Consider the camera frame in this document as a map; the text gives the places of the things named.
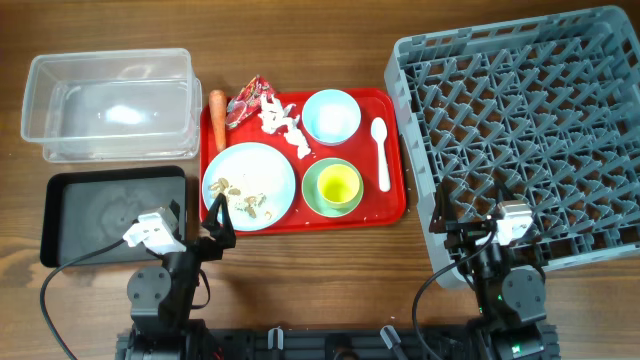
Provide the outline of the light blue plate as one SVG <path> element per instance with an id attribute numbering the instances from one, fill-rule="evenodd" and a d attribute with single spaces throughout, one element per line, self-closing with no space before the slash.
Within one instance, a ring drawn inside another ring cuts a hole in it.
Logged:
<path id="1" fill-rule="evenodd" d="M 207 216 L 214 202 L 208 186 L 220 177 L 255 192 L 263 192 L 267 196 L 267 206 L 273 212 L 271 220 L 251 219 L 228 208 L 238 232 L 255 232 L 273 226 L 284 218 L 293 204 L 297 188 L 293 168 L 280 151 L 266 144 L 236 144 L 213 158 L 201 176 L 201 218 Z"/>

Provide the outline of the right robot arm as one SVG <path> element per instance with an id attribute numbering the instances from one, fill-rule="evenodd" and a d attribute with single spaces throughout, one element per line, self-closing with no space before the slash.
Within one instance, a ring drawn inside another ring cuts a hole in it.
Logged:
<path id="1" fill-rule="evenodd" d="M 418 291 L 424 291 L 453 269 L 471 275 L 481 316 L 467 325 L 471 342 L 482 359 L 544 359 L 553 347 L 545 343 L 546 276 L 539 266 L 524 267 L 510 254 L 511 245 L 527 238 L 533 212 L 506 186 L 494 184 L 498 204 L 482 221 L 463 222 L 444 183 L 436 187 L 429 231 L 445 234 L 445 247 L 462 258 L 436 271 Z"/>

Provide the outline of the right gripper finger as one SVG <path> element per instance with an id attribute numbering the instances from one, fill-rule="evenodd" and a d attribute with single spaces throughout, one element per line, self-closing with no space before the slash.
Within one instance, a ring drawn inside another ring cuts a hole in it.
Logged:
<path id="1" fill-rule="evenodd" d="M 494 180 L 494 188 L 496 190 L 496 203 L 508 203 L 515 200 L 513 192 L 500 180 Z"/>
<path id="2" fill-rule="evenodd" d="M 449 189 L 444 182 L 436 187 L 435 208 L 431 217 L 429 231 L 434 234 L 449 233 L 456 230 L 456 213 L 449 199 Z"/>

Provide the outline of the orange carrot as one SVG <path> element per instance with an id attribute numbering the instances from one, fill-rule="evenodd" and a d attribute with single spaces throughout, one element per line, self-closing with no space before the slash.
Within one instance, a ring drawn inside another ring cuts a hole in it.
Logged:
<path id="1" fill-rule="evenodd" d="M 222 90 L 213 90 L 209 94 L 211 124 L 218 152 L 226 148 L 227 97 Z"/>

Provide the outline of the red snack wrapper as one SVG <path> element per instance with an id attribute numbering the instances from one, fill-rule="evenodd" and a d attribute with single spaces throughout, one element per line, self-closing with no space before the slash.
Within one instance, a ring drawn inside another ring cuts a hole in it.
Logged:
<path id="1" fill-rule="evenodd" d="M 275 95 L 272 85 L 260 75 L 256 75 L 227 106 L 225 124 L 229 130 L 239 126 L 261 107 L 261 97 Z"/>

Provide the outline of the white tissue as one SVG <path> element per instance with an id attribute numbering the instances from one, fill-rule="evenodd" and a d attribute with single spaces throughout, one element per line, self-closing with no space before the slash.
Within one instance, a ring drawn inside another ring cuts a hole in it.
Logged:
<path id="1" fill-rule="evenodd" d="M 302 131 L 298 128 L 300 116 L 291 116 L 291 112 L 295 108 L 295 104 L 289 104 L 285 107 L 274 95 L 260 96 L 261 112 L 258 117 L 262 121 L 261 130 L 269 135 L 274 135 L 280 128 L 284 127 L 283 134 L 286 142 L 296 147 L 297 157 L 305 158 L 311 154 L 311 148 Z"/>

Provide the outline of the yellow plastic cup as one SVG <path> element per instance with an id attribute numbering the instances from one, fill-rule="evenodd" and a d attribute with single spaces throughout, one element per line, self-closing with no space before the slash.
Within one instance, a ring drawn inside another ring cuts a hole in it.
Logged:
<path id="1" fill-rule="evenodd" d="M 345 208 L 361 190 L 358 172 L 346 164 L 332 164 L 317 178 L 317 189 L 322 200 L 330 207 Z"/>

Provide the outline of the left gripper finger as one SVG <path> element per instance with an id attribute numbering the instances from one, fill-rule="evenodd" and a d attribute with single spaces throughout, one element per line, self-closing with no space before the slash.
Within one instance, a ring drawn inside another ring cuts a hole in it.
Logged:
<path id="1" fill-rule="evenodd" d="M 202 221 L 201 226 L 207 231 L 215 231 L 221 227 L 218 220 L 218 214 L 220 212 L 221 205 L 223 203 L 223 194 L 219 193 L 212 205 L 210 206 L 207 216 Z"/>
<path id="2" fill-rule="evenodd" d="M 228 203 L 225 197 L 221 197 L 220 201 L 221 228 L 219 242 L 224 248 L 234 248 L 236 246 L 236 234 L 230 218 Z"/>

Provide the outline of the light blue bowl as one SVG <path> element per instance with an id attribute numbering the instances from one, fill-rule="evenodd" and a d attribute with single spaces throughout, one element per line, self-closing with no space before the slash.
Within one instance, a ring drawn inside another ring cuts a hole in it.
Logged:
<path id="1" fill-rule="evenodd" d="M 355 98 L 342 90 L 321 90 L 309 97 L 302 109 L 302 123 L 318 143 L 337 146 L 359 129 L 362 114 Z"/>

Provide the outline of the white plastic spoon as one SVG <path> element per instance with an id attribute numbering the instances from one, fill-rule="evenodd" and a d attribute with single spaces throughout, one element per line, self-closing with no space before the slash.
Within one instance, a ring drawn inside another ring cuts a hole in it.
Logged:
<path id="1" fill-rule="evenodd" d="M 385 150 L 385 141 L 388 136 L 388 130 L 385 121 L 381 117 L 373 119 L 371 124 L 371 136 L 377 146 L 378 186 L 382 192 L 389 192 L 391 189 L 391 181 Z"/>

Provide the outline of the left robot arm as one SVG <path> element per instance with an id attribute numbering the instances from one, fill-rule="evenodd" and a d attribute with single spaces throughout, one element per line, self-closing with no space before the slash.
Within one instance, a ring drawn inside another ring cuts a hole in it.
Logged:
<path id="1" fill-rule="evenodd" d="M 222 258 L 236 245 L 227 200 L 220 193 L 202 223 L 206 236 L 185 243 L 179 239 L 180 206 L 145 211 L 124 235 L 128 246 L 142 244 L 159 257 L 159 266 L 145 267 L 131 276 L 127 296 L 133 326 L 116 343 L 117 359 L 222 359 L 224 352 L 202 319 L 190 313 L 199 284 L 208 286 L 201 265 Z"/>

